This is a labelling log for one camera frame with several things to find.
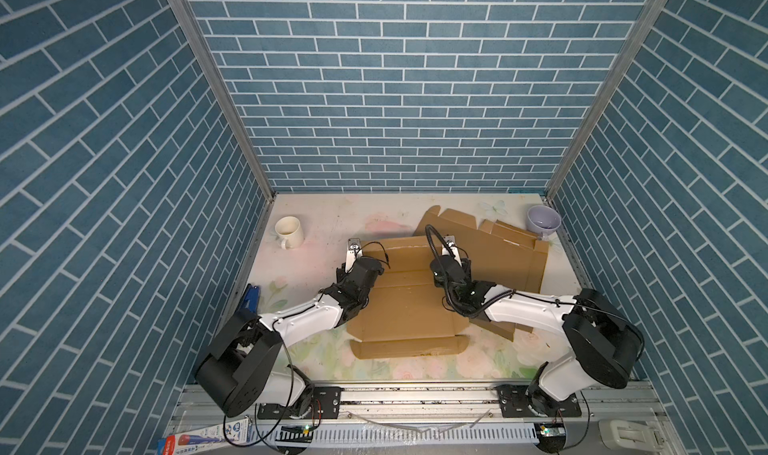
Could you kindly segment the brown cardboard box top sheet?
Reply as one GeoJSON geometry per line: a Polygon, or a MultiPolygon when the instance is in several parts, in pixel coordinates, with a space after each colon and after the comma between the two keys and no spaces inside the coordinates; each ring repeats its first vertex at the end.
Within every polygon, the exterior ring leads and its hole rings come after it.
{"type": "Polygon", "coordinates": [[[457,355],[469,345],[469,321],[445,309],[433,282],[432,252],[424,236],[365,242],[362,252],[384,262],[369,303],[345,324],[362,360],[457,355]]]}

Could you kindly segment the brown cardboard box sheet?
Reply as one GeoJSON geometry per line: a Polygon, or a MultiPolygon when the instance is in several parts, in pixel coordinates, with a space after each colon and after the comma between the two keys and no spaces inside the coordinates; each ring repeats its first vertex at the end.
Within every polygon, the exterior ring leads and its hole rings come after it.
{"type": "Polygon", "coordinates": [[[433,282],[432,252],[424,236],[365,242],[362,252],[384,262],[369,303],[345,324],[362,360],[457,355],[469,345],[469,321],[445,309],[433,282]]]}
{"type": "Polygon", "coordinates": [[[471,261],[473,279],[532,293],[541,290],[549,245],[533,233],[503,222],[478,223],[470,214],[439,206],[423,215],[414,234],[423,236],[428,225],[445,238],[455,238],[471,261]]]}

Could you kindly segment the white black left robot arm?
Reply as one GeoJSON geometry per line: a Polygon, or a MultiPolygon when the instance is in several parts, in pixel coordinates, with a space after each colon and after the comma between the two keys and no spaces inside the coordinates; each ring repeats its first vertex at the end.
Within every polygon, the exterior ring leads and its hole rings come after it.
{"type": "Polygon", "coordinates": [[[293,363],[278,369],[279,354],[359,315],[388,267],[388,257],[371,257],[362,246],[349,246],[335,282],[311,300],[273,313],[237,310],[200,356],[195,380],[227,417],[255,404],[276,405],[285,417],[305,414],[314,384],[293,363]]]}

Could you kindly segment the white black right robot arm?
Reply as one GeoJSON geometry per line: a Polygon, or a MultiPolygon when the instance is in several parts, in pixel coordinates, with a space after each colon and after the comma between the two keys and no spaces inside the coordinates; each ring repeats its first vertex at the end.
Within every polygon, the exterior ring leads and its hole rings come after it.
{"type": "Polygon", "coordinates": [[[543,363],[525,391],[529,409],[555,417],[577,392],[594,385],[627,386],[645,351],[642,332],[601,293],[552,296],[472,278],[471,260],[435,228],[426,228],[435,286],[447,307],[472,321],[514,323],[544,330],[568,343],[566,353],[543,363]]]}

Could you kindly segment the brown cardboard box lower sheet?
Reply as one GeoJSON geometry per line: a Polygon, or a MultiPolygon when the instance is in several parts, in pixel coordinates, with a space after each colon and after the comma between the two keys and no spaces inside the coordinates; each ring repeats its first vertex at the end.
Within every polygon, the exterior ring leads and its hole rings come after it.
{"type": "Polygon", "coordinates": [[[533,233],[503,222],[478,223],[470,214],[439,206],[423,215],[414,234],[423,236],[428,225],[445,238],[455,238],[471,261],[473,279],[532,293],[541,290],[549,245],[533,233]]]}

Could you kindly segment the white ceramic mug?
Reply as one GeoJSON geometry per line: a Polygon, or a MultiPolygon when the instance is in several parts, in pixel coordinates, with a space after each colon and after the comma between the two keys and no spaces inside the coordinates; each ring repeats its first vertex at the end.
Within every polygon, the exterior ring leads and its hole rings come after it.
{"type": "Polygon", "coordinates": [[[293,250],[300,247],[305,240],[301,221],[295,216],[285,216],[275,224],[275,232],[280,248],[293,250]]]}

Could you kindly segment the lavender ceramic mug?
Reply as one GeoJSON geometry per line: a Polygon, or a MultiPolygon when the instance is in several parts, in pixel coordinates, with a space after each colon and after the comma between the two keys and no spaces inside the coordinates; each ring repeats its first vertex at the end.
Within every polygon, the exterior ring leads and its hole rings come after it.
{"type": "Polygon", "coordinates": [[[541,240],[548,240],[562,225],[561,215],[545,205],[536,205],[526,213],[526,229],[541,240]]]}

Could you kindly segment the white red blue carton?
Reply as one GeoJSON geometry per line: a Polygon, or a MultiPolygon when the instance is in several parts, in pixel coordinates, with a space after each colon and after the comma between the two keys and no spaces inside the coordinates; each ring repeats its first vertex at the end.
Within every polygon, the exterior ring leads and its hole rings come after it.
{"type": "Polygon", "coordinates": [[[201,454],[251,442],[252,422],[248,417],[201,429],[180,432],[158,442],[157,455],[201,454]]]}

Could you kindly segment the white plastic device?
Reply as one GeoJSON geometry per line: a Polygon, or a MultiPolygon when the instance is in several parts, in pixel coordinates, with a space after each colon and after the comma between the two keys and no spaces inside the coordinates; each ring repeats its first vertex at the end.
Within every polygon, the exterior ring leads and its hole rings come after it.
{"type": "Polygon", "coordinates": [[[611,450],[659,452],[655,431],[644,424],[626,420],[601,420],[598,423],[602,443],[611,450]]]}

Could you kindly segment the blue object at left wall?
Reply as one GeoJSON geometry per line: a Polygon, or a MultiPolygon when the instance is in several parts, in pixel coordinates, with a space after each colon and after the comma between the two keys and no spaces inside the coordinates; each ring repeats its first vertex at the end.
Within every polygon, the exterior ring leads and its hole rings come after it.
{"type": "Polygon", "coordinates": [[[253,313],[258,312],[258,306],[261,298],[261,289],[259,286],[248,284],[238,302],[238,310],[248,310],[253,313]]]}

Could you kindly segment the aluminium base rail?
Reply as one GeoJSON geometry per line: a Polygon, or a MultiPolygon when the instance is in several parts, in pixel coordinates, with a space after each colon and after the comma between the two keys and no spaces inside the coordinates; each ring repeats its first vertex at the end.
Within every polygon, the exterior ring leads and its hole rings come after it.
{"type": "MultiPolygon", "coordinates": [[[[365,419],[385,423],[441,423],[500,420],[502,402],[495,387],[500,380],[338,382],[341,394],[337,422],[365,419]]],[[[580,392],[580,421],[623,419],[665,421],[667,414],[649,382],[631,381],[623,390],[591,387],[580,392]]],[[[187,385],[165,432],[202,428],[222,420],[223,413],[205,391],[187,385]]]]}

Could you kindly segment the aluminium right corner post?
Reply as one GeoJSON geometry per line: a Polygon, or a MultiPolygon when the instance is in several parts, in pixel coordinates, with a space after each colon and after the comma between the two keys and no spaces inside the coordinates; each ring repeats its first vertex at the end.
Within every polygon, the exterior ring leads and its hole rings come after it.
{"type": "Polygon", "coordinates": [[[669,0],[646,0],[638,19],[629,30],[627,37],[610,66],[604,82],[595,94],[591,106],[586,110],[584,118],[576,130],[563,157],[546,185],[544,200],[551,204],[564,185],[570,170],[574,167],[580,153],[590,140],[598,121],[604,114],[609,102],[623,81],[632,62],[639,53],[643,42],[654,27],[663,8],[669,0]]]}

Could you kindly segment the aluminium corner post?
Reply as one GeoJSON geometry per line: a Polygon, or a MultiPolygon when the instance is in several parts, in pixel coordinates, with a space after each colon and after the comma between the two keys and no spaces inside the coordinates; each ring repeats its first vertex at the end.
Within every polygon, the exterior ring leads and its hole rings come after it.
{"type": "Polygon", "coordinates": [[[258,160],[247,129],[236,109],[226,83],[196,20],[190,2],[188,0],[167,0],[167,2],[187,39],[189,47],[198,62],[203,75],[208,81],[214,98],[232,130],[235,141],[240,147],[257,185],[263,192],[267,203],[272,203],[275,198],[275,192],[270,185],[265,170],[258,160]]]}
{"type": "Polygon", "coordinates": [[[627,37],[610,66],[604,82],[595,94],[591,106],[586,110],[584,118],[576,130],[563,157],[546,185],[544,200],[551,204],[564,185],[570,170],[574,167],[580,153],[590,140],[598,121],[604,114],[609,102],[623,81],[632,62],[639,53],[643,42],[654,27],[663,8],[669,0],[646,0],[638,19],[629,30],[627,37]]]}

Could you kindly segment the aluminium left corner post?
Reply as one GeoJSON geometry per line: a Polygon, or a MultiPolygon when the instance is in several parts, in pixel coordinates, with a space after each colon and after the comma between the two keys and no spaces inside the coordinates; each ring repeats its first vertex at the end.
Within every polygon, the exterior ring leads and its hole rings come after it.
{"type": "Polygon", "coordinates": [[[188,0],[167,0],[167,2],[187,39],[189,47],[198,62],[203,75],[208,81],[214,98],[232,130],[235,141],[240,147],[257,185],[263,192],[267,203],[272,203],[275,198],[275,192],[270,185],[265,170],[258,160],[247,129],[236,109],[226,83],[196,20],[190,2],[188,0]]]}

